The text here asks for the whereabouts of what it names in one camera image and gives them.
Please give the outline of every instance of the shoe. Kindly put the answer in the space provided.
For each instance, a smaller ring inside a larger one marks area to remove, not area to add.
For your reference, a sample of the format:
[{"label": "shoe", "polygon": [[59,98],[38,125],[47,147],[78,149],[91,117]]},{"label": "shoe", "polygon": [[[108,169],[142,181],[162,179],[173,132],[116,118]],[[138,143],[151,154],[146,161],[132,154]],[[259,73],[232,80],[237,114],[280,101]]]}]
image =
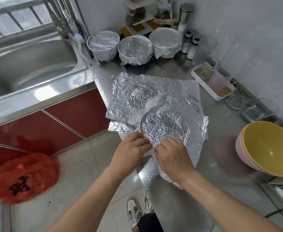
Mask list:
[{"label": "shoe", "polygon": [[145,194],[145,214],[154,213],[152,203],[150,202],[147,194]]},{"label": "shoe", "polygon": [[131,223],[132,231],[141,218],[141,208],[136,199],[130,198],[127,203],[128,221]]}]

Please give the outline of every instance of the red plastic bag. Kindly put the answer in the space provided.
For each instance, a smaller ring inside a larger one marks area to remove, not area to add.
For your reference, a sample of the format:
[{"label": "red plastic bag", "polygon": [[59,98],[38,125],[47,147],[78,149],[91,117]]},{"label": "red plastic bag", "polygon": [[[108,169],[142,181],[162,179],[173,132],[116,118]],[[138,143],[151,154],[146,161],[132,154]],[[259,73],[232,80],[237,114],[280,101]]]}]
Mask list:
[{"label": "red plastic bag", "polygon": [[57,183],[59,165],[43,153],[9,160],[0,166],[0,200],[7,204],[30,200]]}]

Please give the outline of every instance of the hand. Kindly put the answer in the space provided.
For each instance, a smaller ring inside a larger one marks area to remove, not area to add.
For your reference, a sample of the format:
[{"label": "hand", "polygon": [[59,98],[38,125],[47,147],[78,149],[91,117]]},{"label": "hand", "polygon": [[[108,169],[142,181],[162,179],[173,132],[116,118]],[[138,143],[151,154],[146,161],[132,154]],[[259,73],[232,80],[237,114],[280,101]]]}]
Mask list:
[{"label": "hand", "polygon": [[163,139],[155,147],[155,155],[161,169],[179,185],[194,172],[188,151],[180,138]]},{"label": "hand", "polygon": [[137,167],[144,154],[152,148],[150,140],[140,132],[128,135],[118,146],[109,165],[112,173],[124,180]]}]

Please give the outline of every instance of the sink basin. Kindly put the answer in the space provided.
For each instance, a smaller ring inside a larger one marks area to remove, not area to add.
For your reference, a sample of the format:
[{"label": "sink basin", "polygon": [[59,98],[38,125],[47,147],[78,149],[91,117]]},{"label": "sink basin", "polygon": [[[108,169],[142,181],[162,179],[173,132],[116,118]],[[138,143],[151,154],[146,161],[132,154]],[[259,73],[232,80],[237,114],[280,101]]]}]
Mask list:
[{"label": "sink basin", "polygon": [[77,47],[58,37],[0,56],[0,97],[86,68]]}]

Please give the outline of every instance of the faucet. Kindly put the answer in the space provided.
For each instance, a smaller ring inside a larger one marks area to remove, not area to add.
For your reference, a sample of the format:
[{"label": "faucet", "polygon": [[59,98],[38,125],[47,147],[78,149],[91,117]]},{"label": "faucet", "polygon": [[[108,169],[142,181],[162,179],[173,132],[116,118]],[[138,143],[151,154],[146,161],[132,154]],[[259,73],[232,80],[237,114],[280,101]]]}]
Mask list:
[{"label": "faucet", "polygon": [[48,5],[48,2],[47,0],[42,0],[43,3],[45,4],[49,14],[50,14],[50,17],[51,17],[51,20],[53,22],[53,24],[55,25],[56,29],[57,29],[57,32],[59,33],[60,37],[62,39],[66,39],[68,38],[69,36],[69,29],[68,27],[64,26],[61,21],[58,19],[58,17],[55,15],[55,13],[51,10],[50,6]]}]

